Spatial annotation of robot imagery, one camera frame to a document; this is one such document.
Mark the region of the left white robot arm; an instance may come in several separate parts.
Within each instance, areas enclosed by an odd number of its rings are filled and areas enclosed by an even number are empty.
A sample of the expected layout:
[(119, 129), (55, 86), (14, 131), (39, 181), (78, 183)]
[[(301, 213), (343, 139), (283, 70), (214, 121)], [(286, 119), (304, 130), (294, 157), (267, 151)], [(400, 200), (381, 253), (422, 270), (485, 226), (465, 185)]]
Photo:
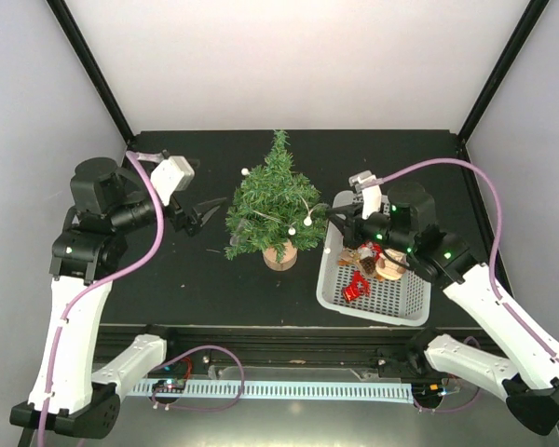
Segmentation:
[(178, 200), (195, 176), (195, 163), (165, 153), (128, 154), (134, 171), (108, 157), (75, 168), (74, 204), (51, 248), (51, 313), (43, 358), (27, 400), (9, 422), (44, 442), (49, 431), (102, 439), (120, 405), (157, 367), (174, 370), (182, 350), (172, 332), (152, 327), (98, 371), (92, 369), (99, 325), (115, 280), (138, 270), (157, 252), (166, 224), (197, 234), (224, 204), (222, 198), (186, 210)]

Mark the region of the black frame post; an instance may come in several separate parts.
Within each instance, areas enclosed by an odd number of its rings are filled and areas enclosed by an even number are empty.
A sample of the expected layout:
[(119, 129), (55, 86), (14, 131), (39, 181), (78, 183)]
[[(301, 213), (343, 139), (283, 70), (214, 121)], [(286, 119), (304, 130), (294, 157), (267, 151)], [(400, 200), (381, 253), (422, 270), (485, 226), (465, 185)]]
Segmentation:
[(74, 15), (64, 0), (47, 0), (52, 15), (60, 25), (66, 39), (81, 63), (103, 106), (111, 117), (124, 143), (134, 140), (134, 133), (124, 116), (116, 97), (104, 77), (89, 44), (80, 30)]
[(457, 133), (463, 144), (467, 144), (470, 140), (472, 133), (476, 130), (549, 3), (549, 0), (530, 0), (527, 3), (460, 131)]

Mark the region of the right black frame post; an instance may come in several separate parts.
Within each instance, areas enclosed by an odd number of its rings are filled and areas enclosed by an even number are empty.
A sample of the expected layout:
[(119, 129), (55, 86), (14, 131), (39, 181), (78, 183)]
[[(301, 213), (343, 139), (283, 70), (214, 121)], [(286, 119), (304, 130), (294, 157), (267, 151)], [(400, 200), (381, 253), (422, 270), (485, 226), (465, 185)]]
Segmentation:
[(476, 130), (549, 3), (549, 0), (530, 0), (527, 3), (460, 131), (457, 133), (463, 144), (467, 144), (470, 140), (472, 133)]

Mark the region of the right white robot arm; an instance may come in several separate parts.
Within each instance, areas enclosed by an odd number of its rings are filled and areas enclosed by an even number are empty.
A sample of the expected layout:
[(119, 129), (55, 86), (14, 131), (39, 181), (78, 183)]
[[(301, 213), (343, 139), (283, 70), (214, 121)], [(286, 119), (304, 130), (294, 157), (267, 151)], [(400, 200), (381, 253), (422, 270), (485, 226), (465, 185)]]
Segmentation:
[(524, 427), (548, 435), (559, 423), (559, 342), (501, 287), (463, 238), (443, 231), (433, 197), (418, 183), (342, 191), (326, 211), (327, 242), (356, 250), (377, 244), (403, 255), (396, 263), (439, 289), (500, 348), (498, 357), (426, 332), (405, 351), (407, 369), (451, 373), (500, 398)]

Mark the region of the red gift box ornament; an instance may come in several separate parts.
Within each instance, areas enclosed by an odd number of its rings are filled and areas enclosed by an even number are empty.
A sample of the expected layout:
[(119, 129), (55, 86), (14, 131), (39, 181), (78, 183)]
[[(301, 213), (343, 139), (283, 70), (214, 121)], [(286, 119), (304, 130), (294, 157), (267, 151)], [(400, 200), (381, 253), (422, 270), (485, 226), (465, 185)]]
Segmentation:
[(347, 303), (351, 303), (361, 296), (361, 290), (358, 286), (348, 285), (342, 290), (342, 296)]

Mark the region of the white perforated plastic basket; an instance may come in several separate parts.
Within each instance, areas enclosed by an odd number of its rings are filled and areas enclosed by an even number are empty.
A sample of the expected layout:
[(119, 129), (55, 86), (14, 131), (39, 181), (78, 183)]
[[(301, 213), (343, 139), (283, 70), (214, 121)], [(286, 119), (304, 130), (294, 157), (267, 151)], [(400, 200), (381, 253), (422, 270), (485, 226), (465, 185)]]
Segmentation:
[(392, 281), (369, 280), (370, 294), (347, 302), (343, 289), (354, 277), (355, 267), (338, 263), (343, 237), (333, 224), (327, 226), (320, 261), (316, 297), (321, 306), (340, 314), (371, 320), (380, 325), (420, 327), (429, 319), (431, 286), (412, 272)]

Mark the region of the right circuit board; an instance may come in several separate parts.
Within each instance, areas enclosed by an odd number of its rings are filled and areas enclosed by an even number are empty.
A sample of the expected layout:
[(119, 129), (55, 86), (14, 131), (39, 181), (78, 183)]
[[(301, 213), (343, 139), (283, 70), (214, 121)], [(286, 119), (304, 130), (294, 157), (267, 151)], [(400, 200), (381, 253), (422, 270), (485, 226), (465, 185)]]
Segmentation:
[(450, 394), (458, 393), (461, 388), (461, 381), (456, 377), (449, 376), (439, 379), (437, 382), (413, 384), (412, 393), (415, 397), (421, 398), (431, 396), (444, 397)]

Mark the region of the clear light battery box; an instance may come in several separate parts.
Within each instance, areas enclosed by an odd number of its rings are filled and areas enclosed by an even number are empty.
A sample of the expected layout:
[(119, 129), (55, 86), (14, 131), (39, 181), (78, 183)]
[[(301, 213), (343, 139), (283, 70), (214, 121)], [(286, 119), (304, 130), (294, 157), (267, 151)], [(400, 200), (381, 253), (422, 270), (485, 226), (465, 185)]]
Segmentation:
[(241, 219), (236, 228), (231, 232), (229, 245), (232, 248), (247, 247), (252, 238), (252, 221)]

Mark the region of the snowman ornament with hat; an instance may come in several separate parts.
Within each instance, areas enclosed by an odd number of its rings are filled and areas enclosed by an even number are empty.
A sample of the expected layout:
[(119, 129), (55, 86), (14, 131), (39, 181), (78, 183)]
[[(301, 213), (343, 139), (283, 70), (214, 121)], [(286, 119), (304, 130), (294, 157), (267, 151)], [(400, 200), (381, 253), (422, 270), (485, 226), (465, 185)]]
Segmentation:
[(407, 271), (407, 266), (404, 253), (387, 249), (379, 254), (375, 263), (375, 271), (383, 279), (397, 281)]

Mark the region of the red reindeer ornament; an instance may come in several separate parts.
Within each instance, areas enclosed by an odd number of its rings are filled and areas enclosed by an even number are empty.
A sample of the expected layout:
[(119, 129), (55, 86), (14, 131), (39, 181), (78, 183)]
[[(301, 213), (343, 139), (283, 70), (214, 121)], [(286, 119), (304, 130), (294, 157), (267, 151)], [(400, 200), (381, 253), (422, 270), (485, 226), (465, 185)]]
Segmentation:
[(370, 293), (370, 283), (360, 272), (355, 272), (353, 274), (348, 285), (358, 286), (361, 290), (361, 295), (368, 295)]

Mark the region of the pine cone ornament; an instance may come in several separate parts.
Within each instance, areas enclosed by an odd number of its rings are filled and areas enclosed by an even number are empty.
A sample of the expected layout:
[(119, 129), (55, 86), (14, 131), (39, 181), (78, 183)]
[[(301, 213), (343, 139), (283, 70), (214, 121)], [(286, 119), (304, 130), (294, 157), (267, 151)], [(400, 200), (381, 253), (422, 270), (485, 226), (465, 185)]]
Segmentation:
[(376, 261), (373, 256), (368, 256), (359, 260), (361, 272), (369, 277), (373, 277), (376, 273)]

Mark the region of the small green christmas tree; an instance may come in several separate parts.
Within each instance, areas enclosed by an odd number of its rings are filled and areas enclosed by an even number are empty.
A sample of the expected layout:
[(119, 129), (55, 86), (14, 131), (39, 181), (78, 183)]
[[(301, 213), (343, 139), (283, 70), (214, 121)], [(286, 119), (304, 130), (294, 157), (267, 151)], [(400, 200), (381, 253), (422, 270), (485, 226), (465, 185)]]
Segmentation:
[(329, 206), (309, 178), (294, 170), (288, 132), (276, 130), (264, 162), (241, 174), (225, 218), (225, 258), (259, 253), (269, 269), (291, 269), (300, 252), (324, 240)]

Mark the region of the left green circuit board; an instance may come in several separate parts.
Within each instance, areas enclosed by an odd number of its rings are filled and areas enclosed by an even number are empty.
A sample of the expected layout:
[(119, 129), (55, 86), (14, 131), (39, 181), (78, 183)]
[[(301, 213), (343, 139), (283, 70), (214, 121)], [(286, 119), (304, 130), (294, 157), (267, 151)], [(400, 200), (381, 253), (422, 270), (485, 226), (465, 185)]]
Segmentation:
[(186, 381), (184, 379), (161, 379), (152, 386), (152, 392), (181, 394), (184, 392)]

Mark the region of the white string lights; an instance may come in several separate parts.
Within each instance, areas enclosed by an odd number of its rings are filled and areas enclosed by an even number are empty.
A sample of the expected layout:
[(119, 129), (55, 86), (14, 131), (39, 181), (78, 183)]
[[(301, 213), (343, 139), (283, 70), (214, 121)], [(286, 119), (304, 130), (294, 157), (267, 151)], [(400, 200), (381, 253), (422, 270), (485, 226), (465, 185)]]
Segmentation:
[(252, 238), (240, 253), (273, 248), (284, 253), (286, 242), (300, 251), (317, 248), (323, 239), (328, 206), (320, 191), (302, 173), (290, 168), (256, 166), (240, 170), (242, 181), (235, 194), (232, 215), (252, 221)]

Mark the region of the left black frame post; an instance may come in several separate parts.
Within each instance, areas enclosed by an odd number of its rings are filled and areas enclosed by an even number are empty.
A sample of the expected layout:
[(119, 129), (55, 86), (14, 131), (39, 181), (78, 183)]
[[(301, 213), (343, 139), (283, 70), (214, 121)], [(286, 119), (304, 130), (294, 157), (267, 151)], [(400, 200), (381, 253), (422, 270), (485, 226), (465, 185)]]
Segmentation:
[(124, 116), (116, 97), (104, 77), (89, 44), (80, 30), (74, 15), (64, 0), (47, 0), (52, 15), (60, 25), (66, 39), (81, 63), (103, 106), (111, 117), (124, 143), (134, 140), (134, 133)]

